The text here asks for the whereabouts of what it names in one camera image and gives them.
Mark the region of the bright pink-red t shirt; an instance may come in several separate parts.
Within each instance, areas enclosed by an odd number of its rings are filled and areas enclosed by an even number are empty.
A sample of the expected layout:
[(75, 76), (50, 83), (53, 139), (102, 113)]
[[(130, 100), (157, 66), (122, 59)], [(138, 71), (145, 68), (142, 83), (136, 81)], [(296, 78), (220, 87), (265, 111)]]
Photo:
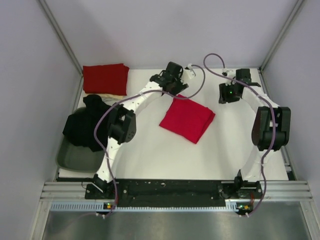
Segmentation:
[(174, 98), (159, 126), (197, 144), (216, 114), (191, 99)]

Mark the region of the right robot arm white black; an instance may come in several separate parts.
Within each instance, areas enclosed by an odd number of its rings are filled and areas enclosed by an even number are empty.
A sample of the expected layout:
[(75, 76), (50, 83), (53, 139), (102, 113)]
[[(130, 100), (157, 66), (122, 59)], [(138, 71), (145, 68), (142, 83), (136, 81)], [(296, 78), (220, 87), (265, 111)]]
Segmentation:
[(235, 71), (233, 78), (218, 85), (219, 104), (245, 101), (255, 113), (251, 130), (252, 151), (238, 171), (233, 192), (245, 198), (252, 191), (249, 182), (266, 180), (265, 167), (269, 159), (287, 145), (290, 138), (291, 109), (274, 103), (262, 86), (253, 82), (248, 68)]

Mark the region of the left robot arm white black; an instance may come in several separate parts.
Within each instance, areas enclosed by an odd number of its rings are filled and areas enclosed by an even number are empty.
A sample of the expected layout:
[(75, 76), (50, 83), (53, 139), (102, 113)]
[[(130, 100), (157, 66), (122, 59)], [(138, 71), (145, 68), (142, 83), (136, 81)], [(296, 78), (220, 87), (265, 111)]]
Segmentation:
[[(111, 182), (114, 181), (115, 176), (112, 173), (112, 166), (120, 148), (133, 140), (136, 135), (138, 114), (164, 94), (169, 96), (180, 94), (188, 88), (188, 81), (195, 76), (190, 65), (183, 68), (174, 62), (169, 62), (165, 70), (150, 77), (137, 95), (115, 103), (102, 115), (94, 129), (94, 138), (104, 151), (102, 163), (93, 177), (98, 195), (106, 199), (113, 194), (114, 187)], [(107, 144), (104, 146), (98, 139), (98, 129), (106, 119), (108, 120)]]

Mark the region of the folded dark red t shirt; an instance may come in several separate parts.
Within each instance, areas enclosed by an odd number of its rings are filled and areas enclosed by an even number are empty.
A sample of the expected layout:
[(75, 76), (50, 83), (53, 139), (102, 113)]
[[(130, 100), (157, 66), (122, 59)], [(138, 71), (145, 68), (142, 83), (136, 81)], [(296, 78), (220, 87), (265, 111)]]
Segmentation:
[(126, 96), (129, 70), (123, 63), (83, 66), (83, 90), (87, 94)]

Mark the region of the dark grey plastic tray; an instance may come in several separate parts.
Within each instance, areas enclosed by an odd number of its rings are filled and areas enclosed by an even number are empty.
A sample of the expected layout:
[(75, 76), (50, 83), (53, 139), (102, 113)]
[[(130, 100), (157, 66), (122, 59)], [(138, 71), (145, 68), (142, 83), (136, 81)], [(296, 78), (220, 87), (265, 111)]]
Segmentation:
[(93, 152), (88, 147), (75, 146), (71, 144), (63, 135), (63, 139), (56, 157), (56, 164), (60, 168), (69, 171), (94, 173), (99, 169), (103, 157), (103, 150)]

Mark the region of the right aluminium corner post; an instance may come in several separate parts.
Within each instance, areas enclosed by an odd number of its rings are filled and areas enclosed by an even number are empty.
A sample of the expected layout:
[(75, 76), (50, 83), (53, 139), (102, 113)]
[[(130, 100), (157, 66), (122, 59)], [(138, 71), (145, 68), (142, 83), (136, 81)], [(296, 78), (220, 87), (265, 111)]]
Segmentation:
[(286, 18), (283, 26), (280, 29), (277, 37), (275, 38), (272, 46), (268, 50), (265, 58), (263, 59), (259, 71), (263, 73), (266, 68), (268, 67), (269, 63), (273, 59), (274, 55), (276, 54), (278, 48), (281, 46), (282, 42), (284, 41), (286, 35), (288, 34), (290, 28), (293, 26), (295, 20), (299, 16), (300, 12), (302, 11), (304, 5), (306, 4), (306, 0), (296, 0), (292, 10), (290, 11), (288, 17)]

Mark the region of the aluminium corner post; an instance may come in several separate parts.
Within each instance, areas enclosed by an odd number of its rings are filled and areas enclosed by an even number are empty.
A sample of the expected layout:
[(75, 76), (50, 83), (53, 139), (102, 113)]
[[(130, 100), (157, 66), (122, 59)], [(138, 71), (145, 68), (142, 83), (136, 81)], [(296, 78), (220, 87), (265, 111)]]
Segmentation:
[(40, 8), (42, 9), (45, 17), (47, 18), (49, 24), (51, 25), (54, 33), (58, 37), (60, 43), (62, 44), (66, 54), (68, 55), (69, 59), (71, 60), (73, 66), (75, 67), (76, 71), (82, 75), (83, 74), (83, 69), (78, 61), (74, 51), (72, 50), (70, 44), (68, 43), (68, 40), (63, 33), (61, 27), (59, 26), (59, 23), (57, 22), (53, 12), (51, 11), (48, 3), (46, 0), (37, 0), (37, 3), (39, 4)]
[(263, 73), (266, 68), (268, 67), (269, 63), (273, 59), (274, 55), (276, 54), (278, 48), (281, 46), (282, 42), (284, 41), (286, 35), (288, 34), (290, 28), (293, 26), (295, 20), (299, 16), (300, 12), (302, 11), (304, 5), (306, 4), (306, 0), (296, 0), (292, 10), (290, 11), (288, 17), (286, 18), (283, 26), (280, 29), (277, 37), (275, 38), (272, 46), (268, 50), (265, 58), (263, 59), (259, 71)]

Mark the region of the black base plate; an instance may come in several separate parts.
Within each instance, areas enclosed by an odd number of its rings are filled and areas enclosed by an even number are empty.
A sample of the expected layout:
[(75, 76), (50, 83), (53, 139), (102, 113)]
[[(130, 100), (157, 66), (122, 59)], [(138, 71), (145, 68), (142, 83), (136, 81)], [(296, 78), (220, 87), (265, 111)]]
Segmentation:
[(229, 199), (258, 200), (262, 193), (258, 181), (119, 178), (105, 193), (88, 184), (85, 199), (116, 199), (118, 207), (222, 207)]

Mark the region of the left aluminium corner post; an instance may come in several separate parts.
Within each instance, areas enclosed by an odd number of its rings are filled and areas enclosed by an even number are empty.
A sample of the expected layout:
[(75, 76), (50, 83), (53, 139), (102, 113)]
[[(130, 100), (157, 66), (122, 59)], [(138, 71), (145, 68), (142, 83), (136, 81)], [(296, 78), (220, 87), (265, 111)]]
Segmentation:
[(37, 3), (39, 4), (40, 8), (42, 9), (45, 17), (47, 18), (49, 24), (51, 25), (54, 33), (58, 37), (60, 43), (62, 44), (66, 54), (68, 55), (69, 59), (71, 60), (73, 66), (75, 67), (76, 71), (82, 75), (83, 74), (83, 69), (78, 61), (74, 51), (72, 50), (70, 44), (68, 43), (68, 40), (63, 33), (61, 27), (59, 26), (59, 23), (57, 22), (53, 12), (51, 11), (48, 3), (46, 0), (37, 0)]

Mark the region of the aluminium front frame rail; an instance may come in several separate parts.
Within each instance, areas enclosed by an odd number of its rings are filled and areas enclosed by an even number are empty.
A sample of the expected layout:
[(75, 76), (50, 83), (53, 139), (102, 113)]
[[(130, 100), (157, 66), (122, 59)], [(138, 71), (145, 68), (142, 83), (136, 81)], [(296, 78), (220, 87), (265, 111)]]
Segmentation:
[[(87, 182), (45, 182), (42, 201), (81, 201), (85, 199)], [(267, 181), (264, 201), (299, 202), (313, 199), (307, 181)]]

